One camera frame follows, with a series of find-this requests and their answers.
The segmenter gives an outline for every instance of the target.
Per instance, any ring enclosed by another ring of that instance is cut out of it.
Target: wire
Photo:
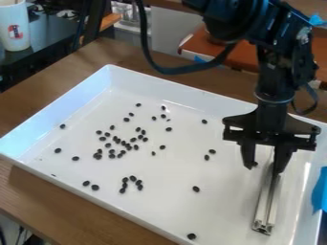
[[[206,62],[206,63],[197,63],[192,65],[186,65],[181,67],[162,67],[158,65],[152,58],[149,46],[147,43],[147,17],[146,12],[144,9],[144,5],[142,0],[135,0],[136,4],[139,8],[139,14],[140,14],[140,26],[141,26],[141,43],[142,43],[142,50],[145,55],[145,58],[150,63],[150,65],[158,72],[165,74],[165,75],[179,75],[179,74],[186,74],[186,73],[192,73],[192,72],[200,72],[204,71],[206,69],[210,69],[213,67],[216,67],[220,64],[222,64],[229,53],[235,48],[237,43],[232,43],[226,46],[225,50],[219,54],[217,57],[215,57],[212,61]]]

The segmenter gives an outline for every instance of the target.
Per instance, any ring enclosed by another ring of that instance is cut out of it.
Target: blue tape
[[[327,167],[322,167],[320,177],[311,196],[314,213],[323,210],[327,212]]]
[[[310,24],[313,26],[326,26],[327,27],[327,21],[323,20],[319,13],[315,13],[310,18]]]

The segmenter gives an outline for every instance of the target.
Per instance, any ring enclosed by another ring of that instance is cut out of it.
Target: coffee bean
[[[93,157],[94,157],[95,159],[97,159],[97,160],[100,160],[100,159],[102,158],[102,155],[99,154],[99,153],[95,153],[95,154],[93,154]]]
[[[136,182],[137,178],[134,175],[129,176],[129,179],[133,182]]]
[[[198,188],[198,187],[195,187],[195,186],[194,186],[192,189],[193,189],[195,192],[200,192],[200,188]]]
[[[90,185],[90,181],[88,181],[88,180],[84,181],[82,185],[83,185],[83,187],[88,187]]]
[[[190,240],[195,240],[196,239],[196,234],[188,234],[187,238]]]
[[[99,190],[99,186],[98,186],[98,185],[92,185],[92,186],[91,186],[91,189],[92,189],[92,190]]]

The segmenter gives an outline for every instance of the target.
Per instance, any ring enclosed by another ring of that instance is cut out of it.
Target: table surface
[[[4,51],[0,44],[0,66],[12,65],[28,56],[32,56],[60,41],[73,37],[76,33],[77,22],[55,15],[37,13],[30,18],[31,47],[19,51]]]
[[[189,61],[154,53],[161,64]],[[0,136],[79,84],[105,64],[167,78],[239,100],[255,101],[256,75],[211,69],[191,75],[162,76],[153,71],[140,48],[101,38],[24,80],[0,96]],[[311,118],[327,121],[327,97]],[[310,98],[299,93],[299,104]],[[54,244],[170,245],[173,242],[100,208],[30,173],[0,161],[0,212]]]

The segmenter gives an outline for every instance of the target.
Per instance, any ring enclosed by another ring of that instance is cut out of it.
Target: black bean
[[[90,181],[88,181],[88,180],[84,181],[82,185],[83,185],[83,187],[88,187],[90,185]]]
[[[98,185],[92,185],[92,186],[91,186],[91,189],[92,189],[92,190],[99,190],[99,186],[98,186]]]
[[[196,234],[188,234],[187,238],[190,240],[195,240],[196,239]]]
[[[99,153],[95,153],[95,154],[93,154],[93,157],[94,157],[95,159],[97,159],[97,160],[100,160],[100,159],[102,158],[102,155],[99,154]]]
[[[193,189],[195,192],[200,192],[200,188],[198,188],[198,187],[195,187],[195,186],[194,186],[192,189]]]
[[[137,182],[135,182],[135,185],[139,186],[142,183],[142,180],[138,180]]]
[[[57,148],[54,150],[54,153],[60,153],[61,152],[61,148]]]
[[[129,176],[129,179],[133,182],[137,181],[137,178],[134,175]]]

